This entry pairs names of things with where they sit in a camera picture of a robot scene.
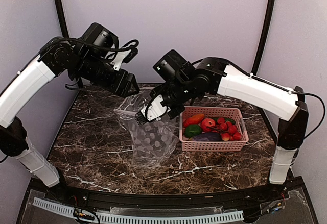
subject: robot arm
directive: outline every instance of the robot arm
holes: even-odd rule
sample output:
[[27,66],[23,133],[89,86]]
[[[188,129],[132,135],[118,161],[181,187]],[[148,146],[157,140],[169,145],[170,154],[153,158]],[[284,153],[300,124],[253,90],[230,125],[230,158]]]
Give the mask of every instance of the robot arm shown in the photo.
[[279,117],[279,136],[269,181],[284,183],[294,154],[303,143],[309,117],[300,87],[291,89],[273,84],[222,58],[205,58],[194,68],[174,50],[153,68],[165,83],[153,89],[150,102],[136,115],[140,124],[160,120],[166,113],[174,118],[184,111],[183,103],[201,99],[206,93],[256,105]]
[[16,117],[18,112],[65,70],[71,79],[79,80],[79,87],[83,86],[81,78],[84,78],[121,97],[137,94],[139,87],[134,75],[120,69],[123,62],[128,63],[137,54],[137,45],[138,41],[133,40],[118,49],[118,37],[97,23],[79,39],[52,39],[0,94],[0,150],[16,157],[46,186],[57,185],[60,181],[57,169],[29,141]]

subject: transparent plastic bag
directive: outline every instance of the transparent plastic bag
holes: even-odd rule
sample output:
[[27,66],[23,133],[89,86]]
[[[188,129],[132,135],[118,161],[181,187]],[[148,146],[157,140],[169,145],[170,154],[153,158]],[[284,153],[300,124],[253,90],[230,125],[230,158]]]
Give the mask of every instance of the transparent plastic bag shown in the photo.
[[135,114],[150,100],[152,87],[141,88],[137,95],[126,98],[115,109],[119,121],[130,132],[133,143],[133,164],[156,167],[169,158],[175,150],[179,138],[174,135],[176,119],[164,116],[162,120],[140,126]]

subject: brown marble surface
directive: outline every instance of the brown marble surface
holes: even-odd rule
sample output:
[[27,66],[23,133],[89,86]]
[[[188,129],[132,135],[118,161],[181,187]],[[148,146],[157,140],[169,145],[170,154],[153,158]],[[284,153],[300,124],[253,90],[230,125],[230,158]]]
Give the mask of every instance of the brown marble surface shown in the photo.
[[250,141],[240,152],[219,153],[183,152],[178,143],[172,156],[153,169],[132,165],[130,134],[113,112],[123,100],[94,86],[80,92],[49,156],[70,186],[118,193],[193,194],[266,183],[275,145],[254,106],[221,96],[196,100],[194,106],[239,108]]

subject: marble countertop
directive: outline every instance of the marble countertop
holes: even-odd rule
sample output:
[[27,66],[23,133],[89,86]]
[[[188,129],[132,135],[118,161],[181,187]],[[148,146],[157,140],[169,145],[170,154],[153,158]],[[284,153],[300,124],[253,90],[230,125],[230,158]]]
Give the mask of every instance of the marble countertop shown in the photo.
[[49,155],[70,186],[118,193],[194,194],[266,184],[275,144],[251,104],[222,96],[206,96],[194,103],[241,110],[249,142],[240,152],[184,152],[179,142],[171,157],[153,169],[132,164],[131,136],[113,111],[123,100],[95,86],[79,93]]

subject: purple eggplant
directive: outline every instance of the purple eggplant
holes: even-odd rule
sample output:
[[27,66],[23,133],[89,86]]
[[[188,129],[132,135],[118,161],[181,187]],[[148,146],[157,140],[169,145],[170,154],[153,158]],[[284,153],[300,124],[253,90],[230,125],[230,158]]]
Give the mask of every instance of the purple eggplant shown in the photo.
[[222,141],[219,133],[208,132],[192,137],[189,141]]

